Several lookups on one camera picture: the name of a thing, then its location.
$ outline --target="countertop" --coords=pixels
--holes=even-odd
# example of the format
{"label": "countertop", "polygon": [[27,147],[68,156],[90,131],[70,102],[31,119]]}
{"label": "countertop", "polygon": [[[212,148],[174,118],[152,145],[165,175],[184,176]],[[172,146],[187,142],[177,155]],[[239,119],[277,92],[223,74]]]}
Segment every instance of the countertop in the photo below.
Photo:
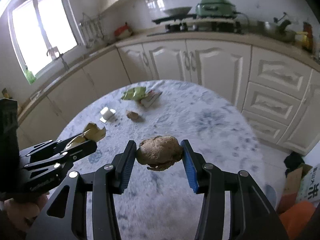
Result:
{"label": "countertop", "polygon": [[78,71],[79,69],[83,68],[90,62],[96,60],[98,57],[112,51],[113,49],[120,48],[123,46],[134,45],[144,42],[156,42],[156,41],[167,41],[167,40],[177,40],[177,39],[199,39],[199,40],[217,40],[217,41],[230,41],[230,42],[237,42],[243,43],[248,45],[257,46],[260,48],[268,49],[274,52],[278,52],[294,58],[311,68],[320,72],[320,65],[316,63],[310,54],[303,51],[301,48],[297,46],[293,46],[292,44],[286,44],[280,41],[273,40],[271,38],[267,38],[257,34],[234,34],[234,33],[219,33],[219,32],[183,32],[183,33],[169,33],[169,34],[161,34],[155,36],[147,36],[151,33],[158,33],[164,32],[164,27],[159,26],[152,29],[147,29],[138,32],[137,34],[123,40],[116,42],[110,46],[107,46],[103,49],[100,49],[91,57],[75,64],[71,67],[67,72],[63,75],[55,79],[50,85],[48,85],[45,89],[43,89],[40,95],[31,101],[21,114],[18,116],[18,124],[20,125],[25,117],[32,111],[34,107],[48,95],[54,88],[56,88],[61,82],[66,80],[69,76],[73,73]]}
{"label": "countertop", "polygon": [[[163,91],[151,105],[143,108],[134,101],[120,100],[123,92],[134,86]],[[103,123],[103,107],[116,110]],[[139,113],[143,122],[133,122],[126,110]],[[245,118],[224,98],[189,82],[161,80],[140,82],[115,90],[82,110],[62,131],[62,140],[82,132],[88,122],[95,122],[107,132],[97,143],[95,153],[74,163],[70,171],[81,174],[96,171],[122,153],[129,140],[139,147],[142,140],[157,135],[172,135],[178,141],[188,139],[195,152],[201,153],[223,171],[247,170],[260,188],[265,188],[265,164],[260,145]],[[166,171],[150,171],[137,161],[128,188],[114,195],[116,215],[122,239],[194,239],[203,195],[196,195],[188,185],[182,161]],[[88,195],[88,239],[92,238],[92,194]],[[226,201],[226,217],[230,214]]]}

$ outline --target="human hand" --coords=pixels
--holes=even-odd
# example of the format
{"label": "human hand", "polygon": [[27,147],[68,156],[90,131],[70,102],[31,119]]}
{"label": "human hand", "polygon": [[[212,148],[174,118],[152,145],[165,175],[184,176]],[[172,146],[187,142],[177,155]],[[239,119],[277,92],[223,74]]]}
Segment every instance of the human hand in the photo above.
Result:
{"label": "human hand", "polygon": [[48,201],[49,192],[38,197],[36,203],[18,203],[13,198],[4,201],[4,210],[8,219],[19,230],[27,232]]}

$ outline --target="black device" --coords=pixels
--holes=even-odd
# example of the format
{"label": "black device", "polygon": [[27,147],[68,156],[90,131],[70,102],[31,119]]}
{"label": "black device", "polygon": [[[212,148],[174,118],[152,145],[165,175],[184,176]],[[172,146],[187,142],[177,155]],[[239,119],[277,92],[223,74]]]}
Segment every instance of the black device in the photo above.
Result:
{"label": "black device", "polygon": [[[73,136],[64,141],[47,141],[19,152],[16,106],[13,100],[0,100],[0,163],[1,167],[10,167],[5,172],[12,176],[8,183],[4,179],[8,174],[0,170],[2,200],[13,197],[18,201],[32,201],[58,186],[35,219],[26,239],[86,239],[86,195],[92,191],[94,239],[120,240],[113,194],[122,194],[128,187],[136,143],[130,140],[123,153],[115,155],[111,163],[96,172],[68,172],[74,161],[96,151],[96,143],[88,140],[65,152],[63,149]],[[230,239],[288,239],[275,210],[247,171],[237,174],[221,171],[207,163],[200,153],[195,153],[188,140],[183,140],[180,145],[189,185],[196,194],[204,194],[196,240],[222,238],[225,191],[230,191],[231,200]],[[312,220],[315,228],[319,214]],[[309,239],[316,239],[318,235],[314,235]]]}

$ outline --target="drawer panel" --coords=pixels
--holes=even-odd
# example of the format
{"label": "drawer panel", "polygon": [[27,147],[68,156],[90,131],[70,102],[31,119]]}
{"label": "drawer panel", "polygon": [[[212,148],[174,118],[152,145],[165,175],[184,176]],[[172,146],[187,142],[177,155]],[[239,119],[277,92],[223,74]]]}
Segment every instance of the drawer panel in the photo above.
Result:
{"label": "drawer panel", "polygon": [[244,110],[289,125],[300,103],[294,97],[249,82]]}
{"label": "drawer panel", "polygon": [[266,141],[277,143],[287,130],[286,125],[260,115],[245,110],[242,111],[242,115],[247,119],[256,136]]}
{"label": "drawer panel", "polygon": [[252,48],[250,81],[302,99],[311,68],[297,60],[257,47]]}

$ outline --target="kitchen cabinet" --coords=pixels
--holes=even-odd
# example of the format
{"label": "kitchen cabinet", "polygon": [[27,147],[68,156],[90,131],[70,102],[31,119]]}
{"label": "kitchen cabinet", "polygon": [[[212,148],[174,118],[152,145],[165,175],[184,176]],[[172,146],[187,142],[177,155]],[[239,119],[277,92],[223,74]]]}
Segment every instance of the kitchen cabinet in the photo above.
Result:
{"label": "kitchen cabinet", "polygon": [[93,85],[82,69],[63,81],[47,97],[66,122],[97,100]]}
{"label": "kitchen cabinet", "polygon": [[[30,140],[31,146],[48,140],[56,140],[67,122],[56,111],[50,100],[45,97],[25,118],[18,128]],[[21,144],[29,144],[22,139]]]}
{"label": "kitchen cabinet", "polygon": [[297,60],[257,47],[252,48],[250,81],[302,99],[311,68]]}
{"label": "kitchen cabinet", "polygon": [[83,68],[98,98],[130,84],[117,50],[113,50]]}
{"label": "kitchen cabinet", "polygon": [[244,110],[289,125],[300,102],[277,90],[249,82]]}
{"label": "kitchen cabinet", "polygon": [[157,79],[156,70],[149,64],[142,44],[118,48],[131,83]]}
{"label": "kitchen cabinet", "polygon": [[224,97],[242,111],[251,47],[224,41],[187,40],[191,80]]}
{"label": "kitchen cabinet", "polygon": [[190,61],[184,40],[144,43],[143,49],[148,63],[156,70],[156,79],[191,82]]}
{"label": "kitchen cabinet", "polygon": [[24,134],[21,127],[18,127],[17,129],[17,138],[20,151],[34,145],[32,141]]}
{"label": "kitchen cabinet", "polygon": [[320,140],[320,73],[312,70],[301,105],[278,144],[307,154]]}
{"label": "kitchen cabinet", "polygon": [[287,129],[284,124],[258,114],[243,110],[242,115],[247,119],[257,137],[272,143],[277,143]]}

